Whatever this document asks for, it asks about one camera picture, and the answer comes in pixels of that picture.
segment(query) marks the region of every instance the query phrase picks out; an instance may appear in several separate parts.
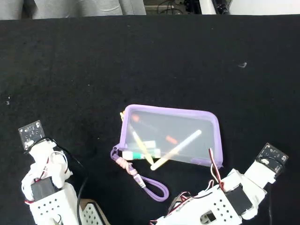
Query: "gray cloth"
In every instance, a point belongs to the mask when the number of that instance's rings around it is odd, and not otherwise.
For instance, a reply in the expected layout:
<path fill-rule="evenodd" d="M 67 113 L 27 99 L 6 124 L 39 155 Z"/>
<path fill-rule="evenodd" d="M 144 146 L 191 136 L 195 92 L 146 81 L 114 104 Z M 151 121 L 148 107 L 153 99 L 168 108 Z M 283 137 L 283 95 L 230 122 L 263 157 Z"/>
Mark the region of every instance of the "gray cloth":
<path fill-rule="evenodd" d="M 98 15 L 145 15 L 143 0 L 31 0 L 33 19 Z M 0 20 L 20 19 L 23 0 L 0 0 Z"/>
<path fill-rule="evenodd" d="M 22 9 L 23 0 L 0 0 L 0 20 L 18 20 Z"/>

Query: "black table surface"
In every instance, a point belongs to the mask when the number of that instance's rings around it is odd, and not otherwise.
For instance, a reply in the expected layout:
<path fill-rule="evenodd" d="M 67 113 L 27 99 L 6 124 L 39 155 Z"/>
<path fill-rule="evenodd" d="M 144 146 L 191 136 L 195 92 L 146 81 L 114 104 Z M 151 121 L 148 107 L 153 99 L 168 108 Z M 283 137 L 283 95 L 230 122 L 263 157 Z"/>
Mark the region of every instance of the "black table surface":
<path fill-rule="evenodd" d="M 109 157 L 129 104 L 206 110 L 219 120 L 221 175 L 244 173 L 266 142 L 290 156 L 273 185 L 273 224 L 297 215 L 300 16 L 123 16 L 0 22 L 0 217 L 34 224 L 21 180 L 33 162 L 17 129 L 41 120 L 47 136 L 91 173 L 83 197 L 112 225 L 147 224 L 181 191 L 196 194 L 208 167 L 169 161 L 140 174 L 166 184 L 155 202 Z M 82 173 L 74 165 L 78 191 Z M 268 201 L 244 224 L 267 224 Z"/>

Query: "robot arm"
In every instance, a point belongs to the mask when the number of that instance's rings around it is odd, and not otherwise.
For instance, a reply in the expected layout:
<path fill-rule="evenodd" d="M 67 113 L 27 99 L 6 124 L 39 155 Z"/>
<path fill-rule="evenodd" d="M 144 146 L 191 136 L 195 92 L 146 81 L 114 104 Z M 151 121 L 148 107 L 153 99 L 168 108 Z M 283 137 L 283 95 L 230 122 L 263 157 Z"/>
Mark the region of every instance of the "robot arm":
<path fill-rule="evenodd" d="M 77 195 L 67 180 L 73 173 L 62 150 L 55 150 L 57 144 L 46 138 L 40 121 L 19 129 L 25 152 L 35 162 L 22 180 L 25 203 L 37 225 L 79 225 L 77 217 Z M 79 206 L 82 225 L 103 225 L 98 209 L 88 203 L 82 211 Z"/>
<path fill-rule="evenodd" d="M 201 191 L 197 196 L 181 196 L 170 213 L 156 220 L 156 225 L 240 225 L 242 219 L 257 215 L 258 206 L 283 171 L 288 156 L 266 144 L 245 174 L 232 169 L 219 185 Z"/>

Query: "purple lanyard strap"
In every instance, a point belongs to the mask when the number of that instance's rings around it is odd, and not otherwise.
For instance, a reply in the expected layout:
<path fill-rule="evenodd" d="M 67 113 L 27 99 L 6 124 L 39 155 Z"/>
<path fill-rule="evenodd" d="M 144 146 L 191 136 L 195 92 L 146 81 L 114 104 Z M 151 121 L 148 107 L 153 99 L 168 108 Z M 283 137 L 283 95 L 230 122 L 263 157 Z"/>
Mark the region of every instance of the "purple lanyard strap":
<path fill-rule="evenodd" d="M 111 151 L 111 158 L 112 160 L 114 160 L 119 166 L 121 166 L 123 169 L 125 169 L 127 171 L 127 173 L 129 173 L 130 175 L 133 176 L 133 178 L 135 179 L 135 181 L 141 186 L 142 189 L 144 189 L 144 191 L 151 197 L 153 198 L 155 201 L 158 202 L 163 202 L 164 200 L 166 200 L 169 197 L 169 190 L 168 188 L 163 185 L 162 183 L 156 181 L 156 180 L 152 180 L 150 178 L 147 177 L 143 177 L 141 175 L 138 174 L 137 170 L 135 168 L 132 167 L 132 163 L 127 162 L 125 159 L 123 159 L 122 157 L 118 156 L 118 151 L 119 149 L 117 148 L 118 146 L 115 146 L 112 151 Z M 163 197 L 160 197 L 156 194 L 154 194 L 152 191 L 150 191 L 144 182 L 147 182 L 153 186 L 156 186 L 157 188 L 159 188 L 160 190 L 162 190 L 162 192 L 164 193 Z"/>

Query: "transparent pencil case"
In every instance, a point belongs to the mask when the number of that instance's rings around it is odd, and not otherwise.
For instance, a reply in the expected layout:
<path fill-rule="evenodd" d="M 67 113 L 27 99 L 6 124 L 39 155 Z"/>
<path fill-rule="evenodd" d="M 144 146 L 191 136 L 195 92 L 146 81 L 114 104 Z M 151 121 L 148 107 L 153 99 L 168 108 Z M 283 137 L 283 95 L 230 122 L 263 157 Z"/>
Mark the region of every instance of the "transparent pencil case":
<path fill-rule="evenodd" d="M 133 133 L 154 158 L 168 155 L 171 160 L 210 166 L 208 149 L 212 148 L 217 167 L 222 166 L 219 123 L 210 112 L 129 105 L 124 112 L 119 149 L 144 154 Z"/>

